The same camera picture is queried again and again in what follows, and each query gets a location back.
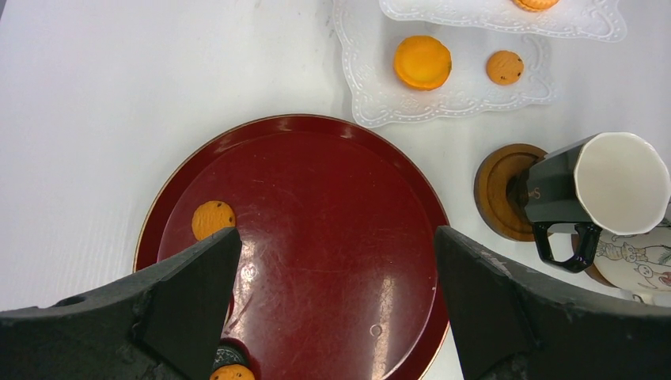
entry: pastry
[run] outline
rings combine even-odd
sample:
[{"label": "pastry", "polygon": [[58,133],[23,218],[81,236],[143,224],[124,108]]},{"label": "pastry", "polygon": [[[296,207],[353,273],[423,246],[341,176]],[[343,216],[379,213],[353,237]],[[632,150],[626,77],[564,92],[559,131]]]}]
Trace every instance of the pastry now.
[{"label": "pastry", "polygon": [[195,209],[191,229],[198,241],[226,227],[235,227],[235,214],[226,202],[211,200]]},{"label": "pastry", "polygon": [[411,89],[437,89],[452,70],[452,56],[431,36],[412,36],[401,42],[394,55],[396,76]]},{"label": "pastry", "polygon": [[552,8],[559,0],[513,0],[513,2],[529,12],[541,12]]},{"label": "pastry", "polygon": [[520,79],[523,72],[524,62],[512,51],[497,51],[487,61],[487,75],[497,85],[512,85]]},{"label": "pastry", "polygon": [[245,366],[233,364],[218,368],[210,380],[254,380],[254,374]]}]

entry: black mug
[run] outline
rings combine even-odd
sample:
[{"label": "black mug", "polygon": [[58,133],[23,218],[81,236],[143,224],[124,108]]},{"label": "black mug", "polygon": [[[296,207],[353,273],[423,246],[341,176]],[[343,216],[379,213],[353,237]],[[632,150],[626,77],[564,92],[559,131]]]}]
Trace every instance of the black mug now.
[{"label": "black mug", "polygon": [[[603,229],[616,235],[652,230],[664,218],[671,180],[648,142],[609,132],[540,158],[511,181],[507,195],[531,224],[541,260],[578,273],[593,263]],[[550,233],[578,234],[570,259],[555,260]]]}]

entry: black handle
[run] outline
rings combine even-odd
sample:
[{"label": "black handle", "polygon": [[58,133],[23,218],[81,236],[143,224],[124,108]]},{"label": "black handle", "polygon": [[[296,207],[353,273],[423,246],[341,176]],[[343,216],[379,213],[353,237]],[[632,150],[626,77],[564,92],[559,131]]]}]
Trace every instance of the black handle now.
[{"label": "black handle", "polygon": [[594,223],[578,223],[575,230],[578,232],[578,248],[572,258],[566,261],[557,261],[552,255],[552,247],[548,239],[548,229],[559,222],[536,222],[532,224],[533,238],[540,259],[550,265],[562,268],[565,271],[579,273],[589,268],[594,262],[599,244],[599,235],[603,230]]}]

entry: white rectangular plate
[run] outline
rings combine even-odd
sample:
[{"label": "white rectangular plate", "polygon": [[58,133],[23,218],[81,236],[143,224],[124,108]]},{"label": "white rectangular plate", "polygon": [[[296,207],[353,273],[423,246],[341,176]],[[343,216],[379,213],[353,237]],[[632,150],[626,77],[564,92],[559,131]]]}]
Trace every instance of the white rectangular plate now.
[{"label": "white rectangular plate", "polygon": [[559,0],[543,12],[527,12],[512,0],[379,0],[398,21],[475,26],[511,33],[616,42],[627,35],[619,0]]},{"label": "white rectangular plate", "polygon": [[[556,98],[549,70],[550,46],[541,36],[398,22],[385,17],[377,0],[335,0],[333,19],[343,44],[352,112],[363,127],[508,111],[549,104]],[[452,54],[452,73],[433,91],[409,89],[394,74],[396,47],[414,35],[434,36]],[[525,63],[521,79],[513,85],[496,85],[485,71],[487,59],[499,50],[515,51]]]}]

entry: white tabletop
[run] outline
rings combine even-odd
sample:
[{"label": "white tabletop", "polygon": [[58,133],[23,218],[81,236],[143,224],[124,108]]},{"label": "white tabletop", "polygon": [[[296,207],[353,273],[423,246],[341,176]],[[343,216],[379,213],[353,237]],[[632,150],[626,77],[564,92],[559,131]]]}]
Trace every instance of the white tabletop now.
[{"label": "white tabletop", "polygon": [[[49,306],[131,273],[142,222],[172,171],[248,120],[352,120],[330,0],[8,0],[0,20],[0,310]],[[632,131],[671,164],[671,2],[623,0],[618,44],[553,40],[550,106],[375,131],[424,172],[452,226],[568,283],[489,230],[472,196],[493,150],[554,150]],[[551,238],[570,252],[567,236]],[[426,379],[461,378],[451,335]]]}]

